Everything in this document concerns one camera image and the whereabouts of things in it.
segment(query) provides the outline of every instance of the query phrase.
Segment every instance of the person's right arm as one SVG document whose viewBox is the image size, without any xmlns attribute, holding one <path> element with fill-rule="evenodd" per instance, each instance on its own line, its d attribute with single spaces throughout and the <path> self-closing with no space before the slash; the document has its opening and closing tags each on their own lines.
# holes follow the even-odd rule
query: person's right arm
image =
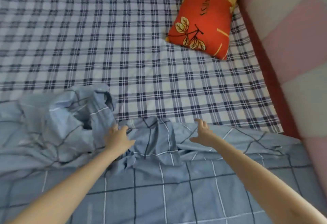
<svg viewBox="0 0 327 224">
<path fill-rule="evenodd" d="M 327 224 L 325 216 L 286 183 L 215 135 L 206 122 L 196 121 L 198 137 L 190 140 L 212 147 L 221 154 L 275 224 Z"/>
</svg>

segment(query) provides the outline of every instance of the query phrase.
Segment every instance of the person's left arm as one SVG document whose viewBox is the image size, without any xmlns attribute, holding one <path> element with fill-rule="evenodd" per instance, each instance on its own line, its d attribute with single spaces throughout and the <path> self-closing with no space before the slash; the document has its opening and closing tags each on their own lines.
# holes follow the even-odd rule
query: person's left arm
<svg viewBox="0 0 327 224">
<path fill-rule="evenodd" d="M 128 140 L 126 131 L 127 126 L 121 130 L 117 125 L 111 128 L 103 152 L 32 202 L 9 223 L 65 224 L 105 169 L 135 143 Z"/>
</svg>

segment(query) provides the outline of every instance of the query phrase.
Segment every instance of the orange pillow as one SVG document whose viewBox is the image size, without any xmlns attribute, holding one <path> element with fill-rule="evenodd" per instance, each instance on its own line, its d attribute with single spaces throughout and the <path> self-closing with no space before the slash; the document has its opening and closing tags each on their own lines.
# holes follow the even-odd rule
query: orange pillow
<svg viewBox="0 0 327 224">
<path fill-rule="evenodd" d="M 166 41 L 226 60 L 237 0 L 183 0 Z"/>
</svg>

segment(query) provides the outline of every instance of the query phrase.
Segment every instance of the bare skin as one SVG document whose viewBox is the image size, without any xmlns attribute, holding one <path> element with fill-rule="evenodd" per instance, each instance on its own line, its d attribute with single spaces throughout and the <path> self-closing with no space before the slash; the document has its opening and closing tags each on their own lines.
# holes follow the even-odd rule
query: bare skin
<svg viewBox="0 0 327 224">
<path fill-rule="evenodd" d="M 278 177 L 216 136 L 206 122 L 196 121 L 198 137 L 190 140 L 218 151 L 275 224 L 327 224 L 317 209 Z M 126 126 L 111 128 L 101 154 L 32 202 L 10 224 L 65 224 L 105 169 L 135 143 L 126 131 Z"/>
</svg>

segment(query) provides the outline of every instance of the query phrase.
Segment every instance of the person's left hand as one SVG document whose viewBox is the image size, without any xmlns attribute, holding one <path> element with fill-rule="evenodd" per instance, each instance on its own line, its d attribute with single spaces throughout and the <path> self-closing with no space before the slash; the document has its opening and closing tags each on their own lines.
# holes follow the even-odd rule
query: person's left hand
<svg viewBox="0 0 327 224">
<path fill-rule="evenodd" d="M 113 125 L 108 134 L 104 136 L 106 143 L 106 149 L 117 153 L 117 156 L 124 154 L 131 146 L 134 145 L 135 140 L 129 140 L 126 131 L 128 127 L 123 126 L 120 130 L 118 129 L 118 124 Z"/>
</svg>

